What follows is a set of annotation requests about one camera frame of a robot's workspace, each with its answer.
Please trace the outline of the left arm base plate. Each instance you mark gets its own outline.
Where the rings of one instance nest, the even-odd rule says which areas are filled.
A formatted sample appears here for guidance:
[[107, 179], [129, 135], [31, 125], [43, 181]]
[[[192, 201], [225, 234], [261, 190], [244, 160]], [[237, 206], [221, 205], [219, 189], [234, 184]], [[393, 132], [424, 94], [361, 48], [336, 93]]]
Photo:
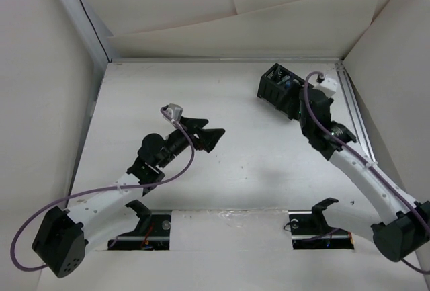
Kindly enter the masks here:
[[148, 220], [140, 220], [133, 231], [107, 242], [108, 251], [168, 251], [170, 249], [172, 211], [156, 211]]

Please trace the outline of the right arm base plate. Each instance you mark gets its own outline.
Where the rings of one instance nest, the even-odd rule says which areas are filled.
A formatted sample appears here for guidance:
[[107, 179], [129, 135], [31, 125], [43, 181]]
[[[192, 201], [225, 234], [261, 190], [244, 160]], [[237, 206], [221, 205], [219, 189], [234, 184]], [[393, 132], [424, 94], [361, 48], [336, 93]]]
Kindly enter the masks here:
[[310, 210], [288, 212], [283, 229], [291, 234], [293, 250], [354, 250], [350, 232], [322, 223]]

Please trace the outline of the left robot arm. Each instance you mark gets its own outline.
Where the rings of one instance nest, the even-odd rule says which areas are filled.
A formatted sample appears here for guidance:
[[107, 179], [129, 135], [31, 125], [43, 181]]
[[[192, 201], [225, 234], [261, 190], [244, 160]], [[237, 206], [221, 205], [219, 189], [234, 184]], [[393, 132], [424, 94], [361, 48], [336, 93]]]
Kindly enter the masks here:
[[33, 251], [56, 277], [63, 278], [99, 244], [130, 231], [135, 235], [147, 232], [152, 213], [141, 197], [164, 181], [162, 168], [186, 148], [193, 153], [210, 153], [215, 148], [225, 130], [207, 129], [207, 123], [207, 119], [181, 117], [168, 136], [146, 135], [134, 163], [112, 189], [65, 210], [54, 206], [44, 215]]

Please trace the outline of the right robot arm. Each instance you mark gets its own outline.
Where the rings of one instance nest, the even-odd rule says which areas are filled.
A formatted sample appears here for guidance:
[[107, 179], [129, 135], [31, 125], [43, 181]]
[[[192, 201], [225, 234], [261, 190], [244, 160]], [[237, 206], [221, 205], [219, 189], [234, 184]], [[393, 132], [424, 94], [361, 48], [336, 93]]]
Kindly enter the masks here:
[[343, 172], [371, 204], [360, 210], [329, 197], [315, 204], [310, 224], [319, 234], [339, 228], [374, 243], [388, 260], [404, 261], [429, 242], [429, 203], [419, 202], [372, 162], [356, 137], [331, 119], [333, 99], [319, 89], [301, 88], [296, 116], [313, 149]]

